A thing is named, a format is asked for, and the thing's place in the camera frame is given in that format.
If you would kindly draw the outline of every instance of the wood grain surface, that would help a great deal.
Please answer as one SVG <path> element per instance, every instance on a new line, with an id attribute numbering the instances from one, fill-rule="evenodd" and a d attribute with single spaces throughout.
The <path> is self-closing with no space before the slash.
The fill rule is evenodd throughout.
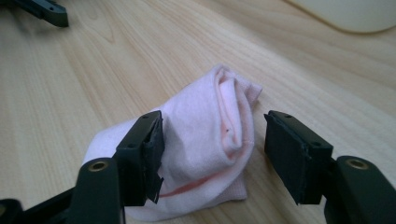
<path id="1" fill-rule="evenodd" d="M 263 87 L 248 198 L 163 223 L 325 223 L 325 200 L 295 205 L 264 155 L 269 110 L 313 129 L 334 158 L 373 162 L 396 186 L 396 29 L 347 34 L 279 0 L 58 4 L 68 28 L 0 7 L 0 198 L 26 209 L 72 188 L 96 133 L 217 63 Z"/>

